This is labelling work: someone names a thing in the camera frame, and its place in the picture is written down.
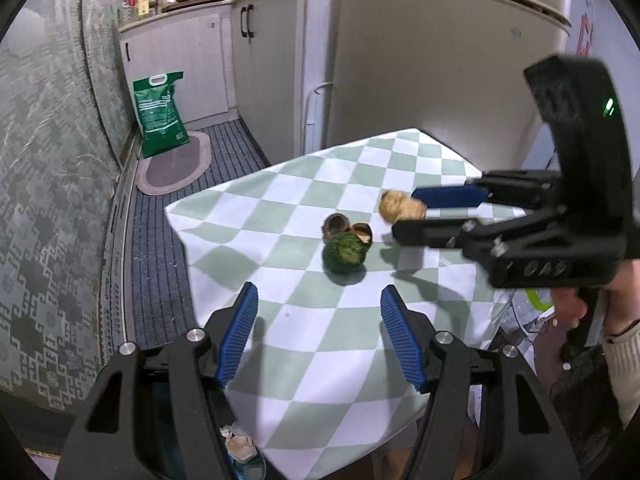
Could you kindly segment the cream sweater sleeve forearm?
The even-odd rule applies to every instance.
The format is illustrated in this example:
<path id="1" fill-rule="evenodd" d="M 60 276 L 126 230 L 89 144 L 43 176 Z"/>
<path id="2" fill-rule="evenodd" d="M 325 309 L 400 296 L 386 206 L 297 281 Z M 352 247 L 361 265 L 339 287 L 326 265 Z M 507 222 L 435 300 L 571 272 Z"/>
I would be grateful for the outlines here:
<path id="1" fill-rule="evenodd" d="M 618 336 L 607 336 L 602 344 L 608 376 L 626 429 L 638 410 L 640 399 L 639 323 Z"/>

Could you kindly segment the person right hand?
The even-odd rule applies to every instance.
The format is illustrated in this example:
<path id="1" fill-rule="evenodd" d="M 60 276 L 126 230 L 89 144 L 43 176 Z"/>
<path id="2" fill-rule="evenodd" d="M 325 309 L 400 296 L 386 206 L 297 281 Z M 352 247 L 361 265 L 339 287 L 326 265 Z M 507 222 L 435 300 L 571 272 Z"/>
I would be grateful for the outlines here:
<path id="1" fill-rule="evenodd" d="M 639 260 L 625 260 L 616 277 L 603 289 L 608 293 L 608 306 L 603 321 L 605 335 L 618 336 L 639 322 Z M 554 317 L 569 328 L 575 328 L 598 300 L 597 289 L 552 288 Z"/>

